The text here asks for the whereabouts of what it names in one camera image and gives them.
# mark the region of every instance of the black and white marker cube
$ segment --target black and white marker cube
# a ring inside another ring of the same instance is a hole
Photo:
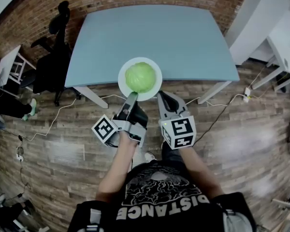
[[[197,135],[193,116],[160,122],[162,136],[171,149],[192,146]]]
[[[91,129],[100,141],[105,143],[117,131],[117,126],[106,115],[103,115]]]

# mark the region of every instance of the white plate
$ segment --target white plate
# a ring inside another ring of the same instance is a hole
[[[147,93],[141,93],[138,95],[137,97],[138,102],[149,100],[150,98],[155,96],[160,90],[160,87],[162,84],[162,73],[158,64],[156,64],[153,60],[148,59],[148,58],[142,58],[142,57],[133,58],[133,59],[130,59],[128,62],[126,62],[119,71],[118,85],[119,85],[121,93],[123,93],[124,96],[128,97],[131,94],[131,92],[133,92],[132,89],[129,88],[126,84],[125,73],[129,67],[140,62],[145,62],[149,64],[155,70],[156,83],[150,91],[148,91]]]

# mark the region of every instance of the black t-shirt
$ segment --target black t-shirt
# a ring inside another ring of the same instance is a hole
[[[243,223],[235,227],[241,232],[256,229],[241,193],[225,194],[209,200],[191,182],[184,164],[151,161],[128,173],[115,202],[89,201],[79,204],[68,232],[226,232],[231,231],[228,229],[230,224],[237,223]]]

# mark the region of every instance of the brick wall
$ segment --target brick wall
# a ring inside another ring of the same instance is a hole
[[[58,14],[57,6],[63,0],[14,0],[0,16],[0,58],[17,45],[34,63],[47,52],[41,47],[30,48],[33,41],[49,37],[48,24]],[[139,4],[172,4],[208,9],[223,33],[232,23],[243,0],[68,0],[71,17],[66,40],[73,48],[87,13],[121,6]]]

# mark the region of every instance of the hand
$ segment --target hand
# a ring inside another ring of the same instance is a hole
[[[124,130],[119,132],[119,145],[126,148],[136,148],[138,141],[132,140]]]

